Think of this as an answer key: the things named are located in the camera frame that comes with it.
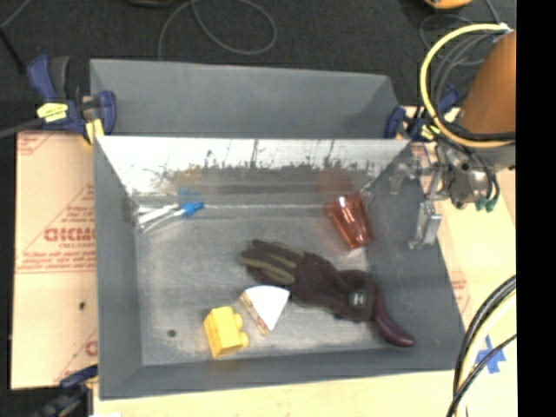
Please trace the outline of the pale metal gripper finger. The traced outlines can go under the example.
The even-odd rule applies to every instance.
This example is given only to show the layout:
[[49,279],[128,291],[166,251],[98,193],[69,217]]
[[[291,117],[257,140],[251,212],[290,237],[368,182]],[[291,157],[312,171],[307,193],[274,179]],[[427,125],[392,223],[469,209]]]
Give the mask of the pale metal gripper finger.
[[434,203],[425,200],[420,203],[414,237],[408,241],[410,249],[432,246],[436,242],[442,214],[436,211]]
[[399,163],[388,179],[390,191],[400,192],[403,182],[415,180],[422,174],[422,170],[423,166],[419,157],[412,157],[408,161]]

